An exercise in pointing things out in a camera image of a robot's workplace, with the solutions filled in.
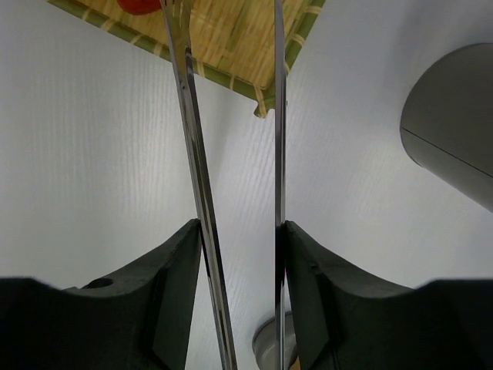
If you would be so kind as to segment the grey cylindrical lunch container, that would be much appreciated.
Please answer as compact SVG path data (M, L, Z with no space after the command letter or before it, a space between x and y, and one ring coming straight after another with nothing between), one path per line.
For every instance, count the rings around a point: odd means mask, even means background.
M468 45L431 65L401 113L406 154L486 210L492 209L492 45Z

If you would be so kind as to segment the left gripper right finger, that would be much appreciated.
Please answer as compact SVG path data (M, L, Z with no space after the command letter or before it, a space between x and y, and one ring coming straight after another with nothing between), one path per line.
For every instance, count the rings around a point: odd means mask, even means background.
M490 369L492 282L407 288L329 251L292 221L287 280L303 369Z

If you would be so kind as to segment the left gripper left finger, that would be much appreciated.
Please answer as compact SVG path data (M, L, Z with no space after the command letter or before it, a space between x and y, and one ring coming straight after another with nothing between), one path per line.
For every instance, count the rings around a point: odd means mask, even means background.
M200 267L200 223L82 288L1 280L3 369L182 369Z

